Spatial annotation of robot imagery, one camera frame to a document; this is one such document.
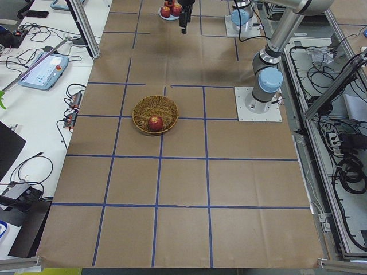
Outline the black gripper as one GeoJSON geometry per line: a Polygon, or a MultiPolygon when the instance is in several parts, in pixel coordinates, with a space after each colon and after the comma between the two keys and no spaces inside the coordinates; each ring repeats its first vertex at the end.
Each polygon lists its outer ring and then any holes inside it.
{"type": "Polygon", "coordinates": [[[179,15],[179,26],[181,28],[181,33],[186,34],[187,24],[191,22],[192,6],[195,0],[178,0],[178,3],[182,6],[179,15]]]}

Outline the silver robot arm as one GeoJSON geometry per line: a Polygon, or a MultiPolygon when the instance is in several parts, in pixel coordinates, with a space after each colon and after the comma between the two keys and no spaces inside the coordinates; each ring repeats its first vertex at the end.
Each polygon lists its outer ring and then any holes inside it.
{"type": "Polygon", "coordinates": [[[326,11],[332,0],[289,0],[271,1],[286,8],[278,28],[267,41],[264,48],[253,59],[255,84],[246,98],[247,108],[257,114],[266,113],[272,105],[272,99],[283,83],[283,75],[277,68],[281,55],[292,33],[298,28],[305,16],[315,16],[326,11]]]}
{"type": "MultiPolygon", "coordinates": [[[[195,0],[183,0],[178,1],[182,6],[182,10],[179,15],[179,26],[181,33],[187,33],[187,25],[191,22],[191,15],[195,0]]],[[[243,26],[245,26],[251,19],[252,16],[248,11],[248,7],[252,7],[251,1],[234,1],[235,7],[230,15],[232,25],[236,30],[241,32],[243,26]]]]}

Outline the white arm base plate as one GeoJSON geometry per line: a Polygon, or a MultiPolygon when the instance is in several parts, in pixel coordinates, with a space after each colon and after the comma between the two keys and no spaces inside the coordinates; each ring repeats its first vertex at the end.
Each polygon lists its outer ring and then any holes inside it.
{"type": "Polygon", "coordinates": [[[276,94],[269,102],[262,103],[253,97],[252,90],[253,87],[234,87],[238,121],[281,123],[283,120],[276,94]]]}

